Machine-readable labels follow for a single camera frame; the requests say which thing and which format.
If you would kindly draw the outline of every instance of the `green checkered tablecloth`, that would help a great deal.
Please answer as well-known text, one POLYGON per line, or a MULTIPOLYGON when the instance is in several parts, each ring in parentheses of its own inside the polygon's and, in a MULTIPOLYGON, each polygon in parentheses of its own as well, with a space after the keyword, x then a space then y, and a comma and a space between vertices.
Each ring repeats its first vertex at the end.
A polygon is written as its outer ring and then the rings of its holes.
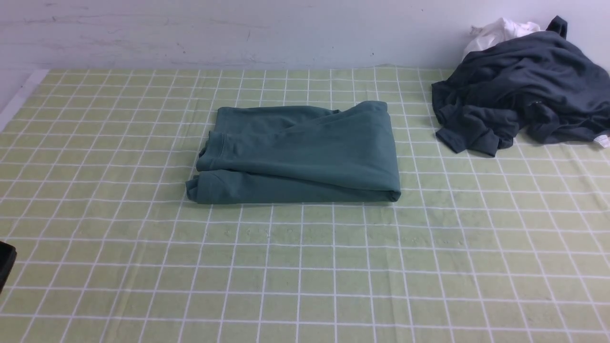
POLYGON ((0 134, 2 343, 609 342, 610 150, 434 137, 451 71, 52 70, 0 134), (202 206, 221 106, 388 102, 395 204, 202 206))

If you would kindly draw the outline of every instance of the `clothing tag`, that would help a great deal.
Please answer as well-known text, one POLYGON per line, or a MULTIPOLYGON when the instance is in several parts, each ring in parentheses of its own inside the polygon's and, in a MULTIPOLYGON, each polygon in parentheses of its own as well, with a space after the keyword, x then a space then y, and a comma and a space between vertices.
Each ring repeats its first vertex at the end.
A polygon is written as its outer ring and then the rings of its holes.
POLYGON ((599 135, 593 140, 596 141, 603 148, 607 148, 610 146, 610 140, 608 139, 608 136, 606 136, 606 135, 599 135))

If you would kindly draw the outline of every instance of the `white garment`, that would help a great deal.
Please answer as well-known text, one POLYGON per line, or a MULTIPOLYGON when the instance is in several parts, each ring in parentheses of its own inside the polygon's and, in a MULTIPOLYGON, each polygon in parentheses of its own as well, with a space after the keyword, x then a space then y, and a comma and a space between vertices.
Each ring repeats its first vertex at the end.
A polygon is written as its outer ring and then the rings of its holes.
POLYGON ((500 42, 523 37, 538 31, 541 31, 541 29, 536 23, 530 21, 526 24, 515 23, 506 18, 500 18, 485 27, 473 27, 470 33, 477 36, 464 49, 462 60, 471 51, 482 51, 500 42))

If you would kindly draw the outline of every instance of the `fabric fold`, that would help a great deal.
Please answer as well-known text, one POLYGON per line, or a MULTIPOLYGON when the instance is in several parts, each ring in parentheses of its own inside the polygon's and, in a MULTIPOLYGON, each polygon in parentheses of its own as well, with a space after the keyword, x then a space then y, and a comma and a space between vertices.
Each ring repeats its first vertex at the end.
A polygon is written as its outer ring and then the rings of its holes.
POLYGON ((432 85, 437 137, 454 152, 495 156, 519 130, 540 144, 610 133, 610 77, 565 40, 567 23, 471 52, 432 85))
POLYGON ((396 201, 400 178, 387 104, 218 110, 187 181, 203 204, 396 201))

